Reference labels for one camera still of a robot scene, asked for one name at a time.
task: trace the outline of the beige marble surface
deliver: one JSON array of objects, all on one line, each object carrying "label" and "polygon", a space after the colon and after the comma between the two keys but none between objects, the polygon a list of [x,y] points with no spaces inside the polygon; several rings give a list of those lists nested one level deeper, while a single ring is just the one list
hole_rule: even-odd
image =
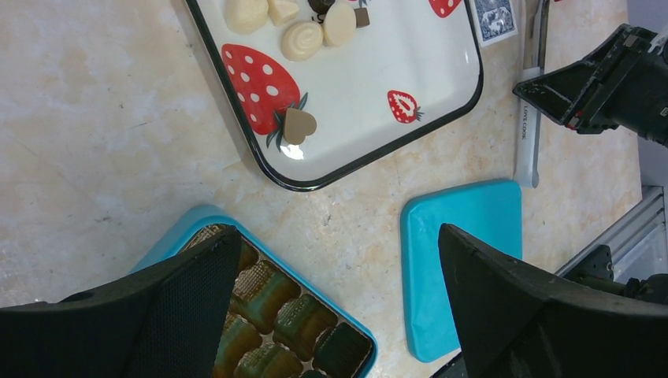
[{"label": "beige marble surface", "polygon": [[[256,167],[181,0],[8,1],[0,17],[0,306],[123,276],[179,215],[210,203],[373,331],[371,376],[427,376],[447,360],[423,365],[406,349],[399,212],[417,195],[512,176],[517,37],[483,49],[471,114],[296,194]],[[625,0],[555,3],[548,69],[625,19]],[[523,191],[526,260],[556,270],[635,205],[637,159],[627,131],[546,122],[541,184]]]}]

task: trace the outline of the white dot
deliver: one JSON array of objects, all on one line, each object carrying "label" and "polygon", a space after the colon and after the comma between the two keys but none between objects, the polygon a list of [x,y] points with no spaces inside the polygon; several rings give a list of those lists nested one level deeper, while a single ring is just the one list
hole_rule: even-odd
[{"label": "white dot", "polygon": [[276,96],[278,95],[278,90],[276,89],[276,87],[273,87],[273,86],[269,85],[269,86],[267,87],[267,93],[268,93],[270,96],[274,96],[274,97],[276,97]]}]

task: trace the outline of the red strawberry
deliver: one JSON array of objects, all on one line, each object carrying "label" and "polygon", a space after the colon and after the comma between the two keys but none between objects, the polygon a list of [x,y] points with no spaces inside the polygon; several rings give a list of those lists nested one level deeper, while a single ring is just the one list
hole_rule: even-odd
[{"label": "red strawberry", "polygon": [[248,122],[259,135],[279,131],[289,106],[305,105],[295,80],[271,57],[232,44],[223,45],[221,56]]},{"label": "red strawberry", "polygon": [[422,119],[423,113],[420,112],[420,106],[418,106],[415,98],[410,94],[400,91],[389,91],[388,101],[390,102],[392,115],[402,124],[409,124],[414,120]]},{"label": "red strawberry", "polygon": [[434,9],[434,12],[436,12],[436,15],[440,18],[450,16],[450,13],[455,11],[460,2],[462,2],[462,0],[429,0],[432,9]]}]

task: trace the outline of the white tray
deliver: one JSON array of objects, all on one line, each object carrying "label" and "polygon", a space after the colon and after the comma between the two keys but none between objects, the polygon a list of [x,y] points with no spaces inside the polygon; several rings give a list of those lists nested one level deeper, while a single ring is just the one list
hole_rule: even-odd
[{"label": "white tray", "polygon": [[[352,0],[354,8],[368,8],[371,25],[346,46],[323,46],[302,62],[280,52],[292,23],[276,28],[269,21],[238,35],[225,24],[225,0],[186,1],[256,161],[290,190],[330,184],[468,113],[481,95],[480,51],[466,0]],[[316,16],[307,0],[297,2],[297,20]],[[414,99],[419,109],[393,110],[392,98]],[[304,99],[317,130],[303,144],[288,145],[273,113]]]}]

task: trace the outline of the black tray rim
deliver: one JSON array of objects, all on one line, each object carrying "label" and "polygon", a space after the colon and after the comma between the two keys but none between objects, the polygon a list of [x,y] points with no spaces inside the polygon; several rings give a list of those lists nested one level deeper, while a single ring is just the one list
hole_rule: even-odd
[{"label": "black tray rim", "polygon": [[436,120],[402,136],[401,138],[397,138],[391,141],[390,143],[381,146],[367,153],[366,155],[361,156],[351,161],[350,163],[335,169],[334,171],[331,171],[330,173],[318,179],[309,181],[293,180],[278,173],[278,171],[275,170],[275,168],[272,167],[271,164],[266,160],[265,155],[262,153],[262,147],[255,138],[253,129],[251,128],[251,125],[248,122],[248,119],[246,118],[246,114],[243,111],[239,99],[234,95],[230,95],[230,93],[235,93],[235,91],[234,87],[232,86],[232,81],[229,79],[227,71],[225,71],[225,67],[223,67],[222,59],[214,58],[217,57],[219,54],[218,48],[216,47],[216,43],[213,40],[211,32],[209,31],[209,27],[206,26],[206,20],[202,15],[202,10],[199,8],[198,0],[185,0],[185,2],[191,12],[193,20],[195,21],[195,25],[197,26],[197,29],[199,30],[199,34],[202,37],[202,41],[204,42],[206,51],[209,53],[209,59],[213,63],[213,67],[216,70],[216,74],[218,74],[218,78],[221,80],[221,83],[223,84],[223,89],[225,89],[225,94],[227,95],[228,101],[232,106],[232,110],[234,111],[237,121],[239,122],[239,126],[241,127],[241,132],[243,133],[243,136],[245,137],[246,142],[250,147],[250,151],[253,154],[253,158],[258,163],[258,166],[265,174],[265,176],[269,177],[269,179],[272,180],[278,186],[284,189],[288,189],[289,191],[308,192],[322,189],[323,187],[326,187],[329,184],[337,180],[340,180],[345,176],[350,175],[351,173],[357,171],[358,169],[365,167],[376,160],[379,160],[385,155],[388,155],[398,150],[399,148],[405,146],[406,144],[411,143],[417,139],[420,139],[421,137],[431,132],[434,132],[436,129],[442,128],[446,124],[449,124],[452,121],[465,116],[467,113],[473,110],[473,108],[477,105],[482,96],[482,89],[484,84],[484,70],[482,64],[482,56],[480,52],[480,44],[478,43],[477,40],[476,30],[474,26],[475,23],[473,22],[473,12],[471,11],[471,5],[469,4],[468,0],[462,0],[462,2],[464,2],[466,5],[466,12],[469,14],[469,25],[471,26],[473,43],[475,44],[476,47],[478,63],[480,66],[480,73],[478,74],[478,83],[471,99],[461,108],[456,109],[455,111],[450,112],[448,114],[445,114],[442,117],[439,117]]}]

